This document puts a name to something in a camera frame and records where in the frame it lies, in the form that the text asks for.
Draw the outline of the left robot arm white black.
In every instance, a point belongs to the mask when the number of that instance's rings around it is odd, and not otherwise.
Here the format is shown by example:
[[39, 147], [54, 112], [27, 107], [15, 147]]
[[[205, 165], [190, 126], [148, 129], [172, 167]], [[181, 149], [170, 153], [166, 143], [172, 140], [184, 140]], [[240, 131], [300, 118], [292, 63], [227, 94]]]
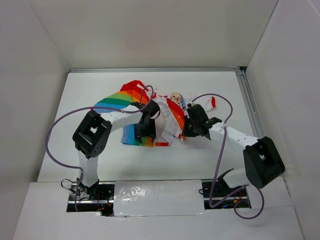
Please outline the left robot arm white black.
[[99, 193], [98, 157], [106, 148], [110, 134], [123, 128], [123, 136], [129, 142], [152, 144], [156, 139], [155, 119], [160, 115], [160, 107], [153, 100], [146, 105], [133, 102], [105, 116], [101, 116], [96, 109], [85, 115], [72, 136], [81, 168], [77, 184], [81, 194], [88, 200], [94, 199]]

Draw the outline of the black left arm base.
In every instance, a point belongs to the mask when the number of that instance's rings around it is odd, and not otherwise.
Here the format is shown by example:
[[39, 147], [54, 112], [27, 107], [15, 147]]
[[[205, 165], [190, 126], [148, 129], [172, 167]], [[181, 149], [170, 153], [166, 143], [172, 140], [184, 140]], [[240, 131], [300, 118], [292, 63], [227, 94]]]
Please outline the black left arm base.
[[60, 182], [60, 186], [69, 193], [66, 208], [68, 213], [97, 212], [104, 217], [114, 216], [115, 182], [100, 182], [92, 196], [86, 195], [80, 187], [76, 194], [76, 182], [67, 178]]

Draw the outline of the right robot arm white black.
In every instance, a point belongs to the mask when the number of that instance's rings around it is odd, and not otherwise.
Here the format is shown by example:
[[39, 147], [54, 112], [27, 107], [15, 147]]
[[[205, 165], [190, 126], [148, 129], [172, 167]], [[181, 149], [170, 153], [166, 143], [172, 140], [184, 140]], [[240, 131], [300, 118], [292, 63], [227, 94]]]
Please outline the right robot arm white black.
[[250, 136], [227, 126], [219, 118], [209, 118], [200, 104], [189, 104], [186, 111], [184, 137], [202, 136], [220, 142], [243, 158], [243, 167], [230, 169], [218, 177], [218, 190], [223, 196], [230, 196], [236, 187], [243, 185], [262, 189], [286, 171], [270, 137]]

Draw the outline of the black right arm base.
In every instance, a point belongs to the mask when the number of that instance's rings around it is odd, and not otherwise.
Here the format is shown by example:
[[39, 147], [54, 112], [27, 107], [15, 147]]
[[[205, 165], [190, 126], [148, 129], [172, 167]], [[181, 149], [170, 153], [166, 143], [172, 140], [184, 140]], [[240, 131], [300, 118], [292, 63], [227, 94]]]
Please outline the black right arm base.
[[[198, 190], [198, 193], [203, 196], [203, 202], [204, 202], [204, 209], [210, 210], [212, 207], [209, 205], [209, 197], [210, 197], [210, 191], [212, 187], [212, 180], [202, 180], [201, 181], [201, 188]], [[212, 204], [216, 204], [221, 199], [223, 199], [225, 196], [230, 194], [231, 192], [238, 189], [239, 186], [235, 188], [224, 188], [222, 183], [219, 183], [219, 180], [216, 180], [214, 190], [213, 190], [213, 196], [212, 196]], [[226, 200], [224, 200], [222, 203], [220, 203], [218, 206], [216, 206], [214, 209], [233, 209], [235, 204], [237, 204], [238, 208], [251, 208], [250, 200], [248, 197], [248, 193], [246, 189], [242, 189], [239, 192], [234, 193], [233, 195], [229, 196]]]

